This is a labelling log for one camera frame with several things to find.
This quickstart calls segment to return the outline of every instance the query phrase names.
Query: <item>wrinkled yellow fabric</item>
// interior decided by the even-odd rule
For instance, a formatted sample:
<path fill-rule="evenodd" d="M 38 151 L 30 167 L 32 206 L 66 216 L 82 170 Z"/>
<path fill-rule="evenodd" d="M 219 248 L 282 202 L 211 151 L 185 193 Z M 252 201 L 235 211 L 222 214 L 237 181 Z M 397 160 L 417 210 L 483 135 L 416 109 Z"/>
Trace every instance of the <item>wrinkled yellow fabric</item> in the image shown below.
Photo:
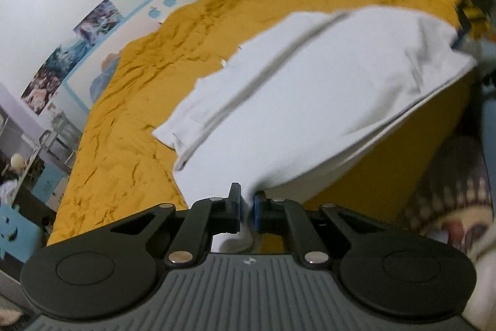
<path fill-rule="evenodd" d="M 238 44 L 294 11 L 333 12 L 370 4 L 423 10 L 453 25 L 458 0 L 200 0 L 130 43 L 90 112 L 49 243 L 162 202 L 186 204 L 174 183 L 176 158 L 152 135 L 194 86 L 220 69 Z M 337 183 L 307 203 L 335 202 L 392 220 L 468 100 L 460 81 L 416 112 Z M 226 193 L 235 178 L 226 178 Z"/>

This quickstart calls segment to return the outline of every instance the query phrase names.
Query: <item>bed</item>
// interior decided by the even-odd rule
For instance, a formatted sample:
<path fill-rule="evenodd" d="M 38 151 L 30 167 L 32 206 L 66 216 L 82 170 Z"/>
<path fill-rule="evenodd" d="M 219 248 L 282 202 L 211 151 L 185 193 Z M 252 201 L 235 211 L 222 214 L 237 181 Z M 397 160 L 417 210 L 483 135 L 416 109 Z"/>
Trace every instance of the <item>bed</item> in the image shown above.
<path fill-rule="evenodd" d="M 370 4 L 423 10 L 457 25 L 458 0 L 199 0 L 122 50 L 90 111 L 49 244 L 169 202 L 186 209 L 172 176 L 176 154 L 153 136 L 198 77 L 221 69 L 238 44 L 293 11 Z M 306 203 L 333 202 L 393 221 L 468 103 L 470 75 L 416 111 L 351 171 Z M 231 179 L 226 180 L 226 192 Z M 271 242 L 265 251 L 273 249 Z"/>

